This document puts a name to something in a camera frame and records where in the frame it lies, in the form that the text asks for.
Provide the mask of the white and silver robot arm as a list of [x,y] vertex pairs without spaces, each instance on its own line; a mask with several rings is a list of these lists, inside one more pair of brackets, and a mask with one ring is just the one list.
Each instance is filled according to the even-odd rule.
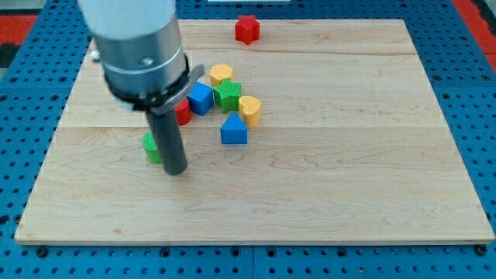
[[118,98],[150,98],[178,86],[189,66],[175,0],[78,0]]

